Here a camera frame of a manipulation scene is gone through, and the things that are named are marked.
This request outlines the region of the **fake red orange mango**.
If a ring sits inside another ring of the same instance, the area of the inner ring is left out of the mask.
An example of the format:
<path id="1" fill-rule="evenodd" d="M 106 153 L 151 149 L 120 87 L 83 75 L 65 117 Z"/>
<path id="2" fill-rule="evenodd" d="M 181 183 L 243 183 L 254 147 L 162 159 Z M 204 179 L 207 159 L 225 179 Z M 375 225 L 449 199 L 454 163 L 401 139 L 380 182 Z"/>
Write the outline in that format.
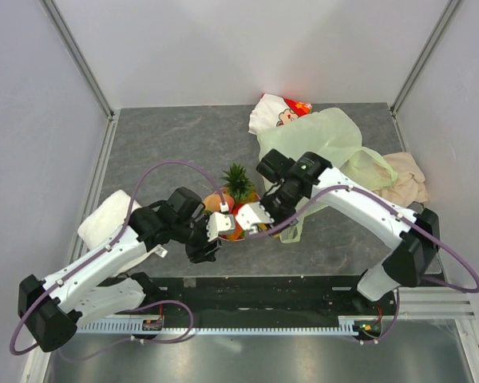
<path id="1" fill-rule="evenodd" d="M 240 227 L 236 229 L 232 234 L 226 235 L 226 238 L 230 242 L 237 242 L 245 239 L 244 230 Z"/>

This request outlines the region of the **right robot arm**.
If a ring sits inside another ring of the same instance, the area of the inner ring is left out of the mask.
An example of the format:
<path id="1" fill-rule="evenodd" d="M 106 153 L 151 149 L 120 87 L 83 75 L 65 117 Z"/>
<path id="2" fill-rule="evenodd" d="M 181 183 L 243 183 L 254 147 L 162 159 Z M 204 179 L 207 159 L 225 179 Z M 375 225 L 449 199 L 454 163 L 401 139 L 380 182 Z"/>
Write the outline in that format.
<path id="1" fill-rule="evenodd" d="M 417 213 L 400 207 L 355 183 L 316 153 L 305 152 L 298 160 L 272 149 L 259 162 L 257 172 L 277 185 L 260 205 L 281 231 L 291 225 L 302 199 L 323 203 L 348 216 L 376 235 L 390 249 L 378 264 L 365 271 L 350 293 L 351 308 L 368 314 L 378 300 L 400 286 L 419 285 L 439 246 L 439 221 L 429 209 Z"/>

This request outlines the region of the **green avocado print plastic bag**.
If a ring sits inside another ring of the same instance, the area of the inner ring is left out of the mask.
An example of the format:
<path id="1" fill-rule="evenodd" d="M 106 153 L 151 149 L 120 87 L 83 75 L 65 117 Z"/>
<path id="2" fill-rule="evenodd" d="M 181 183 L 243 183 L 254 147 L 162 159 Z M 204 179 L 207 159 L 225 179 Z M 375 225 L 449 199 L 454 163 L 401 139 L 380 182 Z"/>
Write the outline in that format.
<path id="1" fill-rule="evenodd" d="M 359 127 L 339 108 L 328 108 L 317 113 L 283 122 L 252 117 L 249 132 L 259 142 L 259 157 L 276 149 L 294 160 L 305 152 L 314 152 L 357 184 L 376 191 L 391 188 L 398 173 L 375 150 L 362 145 Z"/>

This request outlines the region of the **fake pineapple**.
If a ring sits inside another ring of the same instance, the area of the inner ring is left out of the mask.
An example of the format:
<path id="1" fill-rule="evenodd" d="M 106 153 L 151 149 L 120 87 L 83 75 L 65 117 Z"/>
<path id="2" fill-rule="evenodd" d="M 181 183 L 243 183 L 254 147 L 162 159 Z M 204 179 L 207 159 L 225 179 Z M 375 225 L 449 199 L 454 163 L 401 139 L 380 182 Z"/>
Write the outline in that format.
<path id="1" fill-rule="evenodd" d="M 226 192 L 234 199 L 235 205 L 251 203 L 256 201 L 255 184 L 247 176 L 246 168 L 233 163 L 228 169 L 223 170 Z"/>

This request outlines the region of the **fake peach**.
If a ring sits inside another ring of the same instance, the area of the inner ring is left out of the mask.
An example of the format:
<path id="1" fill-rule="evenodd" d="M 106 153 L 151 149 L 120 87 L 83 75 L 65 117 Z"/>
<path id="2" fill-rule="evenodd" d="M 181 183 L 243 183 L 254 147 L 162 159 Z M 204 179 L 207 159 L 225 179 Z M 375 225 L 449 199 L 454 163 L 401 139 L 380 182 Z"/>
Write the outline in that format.
<path id="1" fill-rule="evenodd" d="M 223 194 L 224 202 L 228 205 L 228 210 L 231 211 L 234 207 L 235 201 L 228 194 Z M 204 199 L 204 206 L 206 211 L 217 212 L 220 211 L 221 199 L 218 193 L 213 193 L 208 195 Z"/>

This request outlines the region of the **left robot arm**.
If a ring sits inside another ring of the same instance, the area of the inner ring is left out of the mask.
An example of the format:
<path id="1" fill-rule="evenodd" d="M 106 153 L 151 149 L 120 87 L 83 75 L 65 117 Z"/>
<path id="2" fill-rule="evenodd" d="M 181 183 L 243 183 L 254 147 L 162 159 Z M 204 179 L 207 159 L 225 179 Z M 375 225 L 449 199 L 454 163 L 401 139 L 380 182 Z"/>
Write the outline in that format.
<path id="1" fill-rule="evenodd" d="M 215 210 L 207 209 L 185 187 L 145 207 L 128 201 L 125 220 L 86 255 L 44 278 L 31 274 L 20 282 L 19 327 L 27 328 L 35 346 L 48 353 L 97 319 L 136 309 L 152 313 L 160 296 L 146 275 L 135 274 L 112 286 L 102 283 L 145 255 L 163 253 L 171 241 L 184 245 L 193 263 L 215 261 L 220 248 L 217 222 L 229 210 L 225 200 Z"/>

